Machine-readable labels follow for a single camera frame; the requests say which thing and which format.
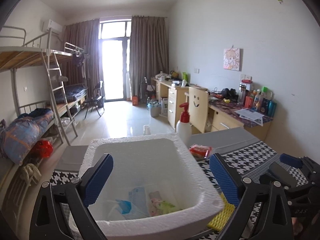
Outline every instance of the metal bolt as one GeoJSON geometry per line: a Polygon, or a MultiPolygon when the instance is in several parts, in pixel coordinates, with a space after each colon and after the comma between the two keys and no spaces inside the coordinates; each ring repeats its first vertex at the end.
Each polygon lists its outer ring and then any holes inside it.
{"type": "Polygon", "coordinates": [[[78,178],[78,177],[71,179],[72,184],[77,184],[77,183],[79,183],[79,181],[80,181],[80,178],[78,178]]]}
{"type": "Polygon", "coordinates": [[[252,181],[251,181],[250,178],[245,177],[245,178],[243,178],[243,182],[246,183],[246,184],[250,184],[252,181]]]}
{"type": "Polygon", "coordinates": [[[281,187],[281,183],[279,181],[275,181],[273,185],[275,185],[276,187],[281,187]]]}
{"type": "Polygon", "coordinates": [[[50,183],[48,181],[45,181],[44,183],[42,183],[42,187],[48,187],[50,185],[50,183]]]}

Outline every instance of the air conditioner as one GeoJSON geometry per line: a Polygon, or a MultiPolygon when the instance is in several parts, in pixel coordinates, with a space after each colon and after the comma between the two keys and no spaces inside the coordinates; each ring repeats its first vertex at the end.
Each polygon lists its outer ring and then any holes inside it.
{"type": "Polygon", "coordinates": [[[52,29],[53,33],[60,34],[62,33],[62,26],[53,20],[47,20],[43,23],[42,31],[47,32],[49,29],[52,29]]]}

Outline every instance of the white foam box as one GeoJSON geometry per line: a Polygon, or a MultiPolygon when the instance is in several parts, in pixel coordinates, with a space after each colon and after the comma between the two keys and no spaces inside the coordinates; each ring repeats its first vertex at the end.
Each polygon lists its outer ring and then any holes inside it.
{"type": "MultiPolygon", "coordinates": [[[[112,155],[114,168],[89,211],[109,240],[184,240],[203,230],[223,208],[218,192],[177,134],[93,140],[79,176],[104,153],[112,155]],[[128,200],[128,192],[141,186],[146,195],[158,190],[162,199],[182,210],[124,220],[114,200],[128,200]]],[[[69,225],[79,233],[72,216],[69,225]]]]}
{"type": "Polygon", "coordinates": [[[168,102],[167,98],[161,98],[161,115],[168,115],[168,102]]]}

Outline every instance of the blue textured finger pad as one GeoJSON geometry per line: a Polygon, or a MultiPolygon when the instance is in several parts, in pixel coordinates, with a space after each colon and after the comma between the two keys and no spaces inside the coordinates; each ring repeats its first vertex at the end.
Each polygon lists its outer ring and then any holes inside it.
{"type": "Polygon", "coordinates": [[[227,201],[237,207],[240,203],[237,186],[215,155],[210,157],[209,166],[227,201]]]}
{"type": "Polygon", "coordinates": [[[300,159],[293,157],[293,156],[290,156],[290,155],[287,155],[285,153],[280,155],[280,161],[282,163],[285,163],[285,164],[287,164],[291,167],[297,168],[297,169],[300,169],[303,166],[302,161],[300,159]]]}
{"type": "Polygon", "coordinates": [[[91,177],[85,189],[85,199],[83,204],[85,207],[94,204],[99,197],[99,194],[104,187],[107,179],[113,170],[113,158],[111,155],[106,157],[100,164],[97,171],[91,177]]]}

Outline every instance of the bedding bag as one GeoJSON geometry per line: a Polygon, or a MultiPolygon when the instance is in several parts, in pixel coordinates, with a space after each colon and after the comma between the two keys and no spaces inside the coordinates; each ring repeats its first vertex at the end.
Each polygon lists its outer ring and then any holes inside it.
{"type": "MultiPolygon", "coordinates": [[[[70,102],[77,101],[80,97],[86,94],[88,88],[83,84],[78,84],[78,85],[65,86],[64,90],[66,92],[67,101],[68,103],[70,103],[70,102]]],[[[54,92],[54,97],[56,99],[57,104],[64,103],[64,98],[63,98],[61,89],[54,92]]]]}
{"type": "Polygon", "coordinates": [[[53,111],[37,108],[27,115],[21,115],[21,118],[15,119],[8,127],[0,128],[1,156],[10,158],[20,166],[31,148],[45,133],[53,119],[53,111]]]}

